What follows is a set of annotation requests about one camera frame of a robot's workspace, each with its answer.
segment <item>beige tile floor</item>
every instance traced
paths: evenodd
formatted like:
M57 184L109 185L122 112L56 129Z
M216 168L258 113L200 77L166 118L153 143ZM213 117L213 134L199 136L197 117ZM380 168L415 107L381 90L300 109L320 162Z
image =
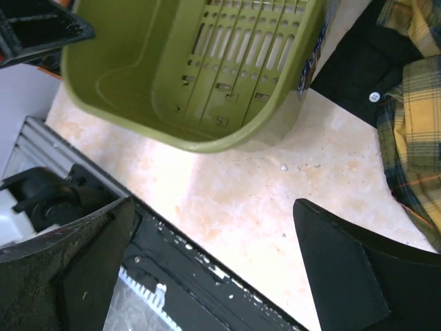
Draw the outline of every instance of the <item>beige tile floor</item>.
M368 3L342 0L321 63ZM320 326L292 219L297 198L431 250L389 193L376 131L314 91L289 137L252 154L171 148L84 113L63 86L47 123L312 331Z

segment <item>plaid shirt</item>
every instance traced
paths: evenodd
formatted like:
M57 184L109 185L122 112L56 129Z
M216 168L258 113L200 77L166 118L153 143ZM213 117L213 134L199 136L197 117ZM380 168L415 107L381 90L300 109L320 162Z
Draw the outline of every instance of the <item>plaid shirt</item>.
M377 23L425 58L382 98L377 128L392 195L441 252L441 0L387 0Z

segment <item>white button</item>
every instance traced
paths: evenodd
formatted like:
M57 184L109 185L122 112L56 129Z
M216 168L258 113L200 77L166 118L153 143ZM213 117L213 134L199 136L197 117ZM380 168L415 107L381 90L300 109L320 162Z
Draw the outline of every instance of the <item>white button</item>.
M369 101L370 102L377 102L378 100L380 100L380 93L378 93L378 92L372 92L370 95L369 95Z

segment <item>laundry basket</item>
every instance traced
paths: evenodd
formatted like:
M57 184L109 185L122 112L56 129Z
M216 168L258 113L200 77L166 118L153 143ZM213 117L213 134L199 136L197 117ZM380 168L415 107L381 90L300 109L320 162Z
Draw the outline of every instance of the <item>laundry basket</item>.
M96 39L65 48L62 74L80 108L177 148L271 146L296 122L336 4L78 0Z

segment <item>black plastic cover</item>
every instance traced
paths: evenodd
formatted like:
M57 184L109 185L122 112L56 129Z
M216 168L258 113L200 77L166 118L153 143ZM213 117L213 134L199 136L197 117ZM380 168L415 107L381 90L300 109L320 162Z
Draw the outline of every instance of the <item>black plastic cover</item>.
M94 36L89 23L52 0L0 0L0 68Z

